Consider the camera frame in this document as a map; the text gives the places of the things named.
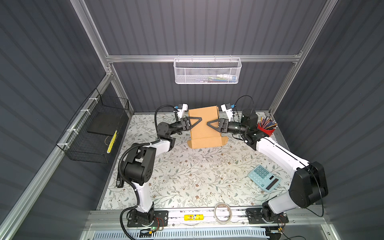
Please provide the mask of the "brown cardboard box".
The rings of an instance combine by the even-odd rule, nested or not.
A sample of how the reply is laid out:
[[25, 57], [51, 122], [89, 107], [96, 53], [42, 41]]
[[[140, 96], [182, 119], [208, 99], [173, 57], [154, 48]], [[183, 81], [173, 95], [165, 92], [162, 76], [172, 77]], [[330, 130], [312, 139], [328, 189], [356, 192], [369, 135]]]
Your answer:
[[189, 110], [189, 117], [199, 117], [202, 121], [191, 129], [191, 139], [187, 142], [191, 149], [215, 148], [225, 146], [229, 138], [207, 125], [219, 119], [217, 106]]

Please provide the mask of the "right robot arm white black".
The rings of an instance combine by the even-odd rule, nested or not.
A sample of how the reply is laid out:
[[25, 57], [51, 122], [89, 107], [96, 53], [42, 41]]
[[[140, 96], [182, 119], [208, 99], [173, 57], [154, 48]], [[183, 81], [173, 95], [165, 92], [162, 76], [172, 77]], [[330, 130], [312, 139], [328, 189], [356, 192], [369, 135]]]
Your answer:
[[329, 193], [322, 164], [302, 159], [276, 143], [271, 135], [277, 122], [271, 118], [258, 118], [253, 110], [243, 112], [239, 121], [232, 121], [234, 105], [221, 106], [227, 118], [209, 121], [207, 125], [219, 133], [239, 134], [253, 150], [267, 156], [279, 165], [291, 179], [289, 190], [262, 205], [261, 215], [271, 223], [288, 210], [302, 208], [323, 201]]

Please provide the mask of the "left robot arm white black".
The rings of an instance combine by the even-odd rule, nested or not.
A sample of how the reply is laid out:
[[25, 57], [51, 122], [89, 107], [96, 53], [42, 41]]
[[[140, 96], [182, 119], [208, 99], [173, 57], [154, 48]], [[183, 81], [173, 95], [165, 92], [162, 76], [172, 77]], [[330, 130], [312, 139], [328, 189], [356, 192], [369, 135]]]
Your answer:
[[133, 207], [133, 210], [143, 214], [153, 211], [154, 203], [150, 196], [148, 181], [154, 171], [155, 158], [173, 149], [176, 141], [172, 137], [173, 134], [189, 131], [202, 121], [200, 117], [185, 117], [187, 110], [187, 104], [174, 106], [176, 122], [172, 124], [164, 122], [158, 124], [155, 116], [157, 139], [150, 143], [135, 143], [120, 157], [119, 176], [133, 188], [137, 199], [137, 206]]

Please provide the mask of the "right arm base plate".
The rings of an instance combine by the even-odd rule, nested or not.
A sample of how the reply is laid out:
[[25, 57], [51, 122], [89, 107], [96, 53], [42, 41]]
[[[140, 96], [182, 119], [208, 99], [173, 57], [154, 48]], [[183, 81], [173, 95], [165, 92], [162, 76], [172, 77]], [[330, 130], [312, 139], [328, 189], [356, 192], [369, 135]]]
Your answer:
[[246, 217], [250, 224], [287, 224], [289, 222], [287, 214], [275, 214], [266, 208], [248, 208]]

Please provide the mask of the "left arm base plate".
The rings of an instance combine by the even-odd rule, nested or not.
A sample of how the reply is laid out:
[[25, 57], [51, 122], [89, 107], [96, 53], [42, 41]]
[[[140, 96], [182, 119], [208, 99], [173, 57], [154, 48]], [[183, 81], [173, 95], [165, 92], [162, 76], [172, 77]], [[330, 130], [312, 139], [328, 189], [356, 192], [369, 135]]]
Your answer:
[[166, 227], [168, 225], [168, 218], [168, 211], [150, 210], [149, 213], [141, 213], [133, 210], [128, 214], [127, 227]]

